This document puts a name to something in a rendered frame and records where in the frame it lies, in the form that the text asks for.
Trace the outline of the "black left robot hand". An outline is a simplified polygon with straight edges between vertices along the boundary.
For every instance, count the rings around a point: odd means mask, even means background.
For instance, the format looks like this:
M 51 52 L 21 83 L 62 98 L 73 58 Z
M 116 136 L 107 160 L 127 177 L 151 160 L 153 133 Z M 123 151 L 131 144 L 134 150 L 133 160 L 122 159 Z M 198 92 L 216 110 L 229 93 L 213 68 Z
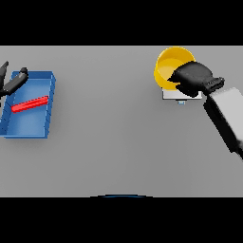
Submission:
M 0 66 L 0 98 L 11 95 L 28 80 L 28 69 L 26 67 L 22 67 L 19 73 L 11 81 L 5 84 L 4 80 L 7 74 L 8 66 L 8 61 L 5 61 Z

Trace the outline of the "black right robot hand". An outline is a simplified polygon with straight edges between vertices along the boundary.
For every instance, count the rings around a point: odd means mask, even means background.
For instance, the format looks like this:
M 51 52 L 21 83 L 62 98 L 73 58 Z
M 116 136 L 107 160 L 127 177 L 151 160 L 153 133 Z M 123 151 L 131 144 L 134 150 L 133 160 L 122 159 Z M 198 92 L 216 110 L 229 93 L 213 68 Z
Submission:
M 176 84 L 176 89 L 192 98 L 196 97 L 198 92 L 208 96 L 225 83 L 224 78 L 215 78 L 213 72 L 199 62 L 188 62 L 179 66 L 168 81 Z

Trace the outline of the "yellow bowl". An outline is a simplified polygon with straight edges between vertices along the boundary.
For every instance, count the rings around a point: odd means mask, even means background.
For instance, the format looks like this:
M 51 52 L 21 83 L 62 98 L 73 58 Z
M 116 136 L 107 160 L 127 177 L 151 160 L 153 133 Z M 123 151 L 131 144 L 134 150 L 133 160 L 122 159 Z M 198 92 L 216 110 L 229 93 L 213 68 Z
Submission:
M 154 68 L 154 78 L 157 85 L 165 90 L 176 90 L 178 83 L 170 82 L 169 78 L 179 66 L 195 60 L 192 52 L 184 47 L 164 49 L 158 56 Z

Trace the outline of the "red beaker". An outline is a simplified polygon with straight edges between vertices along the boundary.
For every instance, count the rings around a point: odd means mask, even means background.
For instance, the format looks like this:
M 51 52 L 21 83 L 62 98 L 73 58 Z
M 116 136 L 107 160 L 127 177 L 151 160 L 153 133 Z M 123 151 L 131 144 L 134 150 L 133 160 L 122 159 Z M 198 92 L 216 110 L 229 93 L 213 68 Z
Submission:
M 11 107 L 13 113 L 22 112 L 24 110 L 29 110 L 38 106 L 46 105 L 48 103 L 48 96 L 38 97 L 23 103 L 15 104 Z

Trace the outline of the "pale square metallic scale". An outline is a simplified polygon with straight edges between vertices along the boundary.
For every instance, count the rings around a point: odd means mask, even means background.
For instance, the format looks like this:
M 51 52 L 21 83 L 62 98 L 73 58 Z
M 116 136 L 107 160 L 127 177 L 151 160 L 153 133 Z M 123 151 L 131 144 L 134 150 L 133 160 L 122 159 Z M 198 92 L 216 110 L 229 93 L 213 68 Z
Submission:
M 187 101 L 190 100 L 201 100 L 202 99 L 202 94 L 198 93 L 195 97 L 190 97 L 179 90 L 168 90 L 168 89 L 163 89 L 162 90 L 162 98 L 164 100 L 168 101 L 176 101 L 178 104 L 186 104 Z

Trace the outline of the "blue tray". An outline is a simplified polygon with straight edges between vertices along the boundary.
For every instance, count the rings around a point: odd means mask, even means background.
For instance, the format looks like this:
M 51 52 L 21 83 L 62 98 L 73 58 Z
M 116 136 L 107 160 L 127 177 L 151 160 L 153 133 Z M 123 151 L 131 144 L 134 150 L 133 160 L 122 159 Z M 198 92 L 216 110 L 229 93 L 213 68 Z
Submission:
M 51 108 L 56 79 L 52 71 L 30 71 L 27 82 L 7 96 L 0 117 L 0 137 L 6 139 L 46 139 L 51 122 Z M 13 113 L 18 104 L 48 96 L 47 104 Z

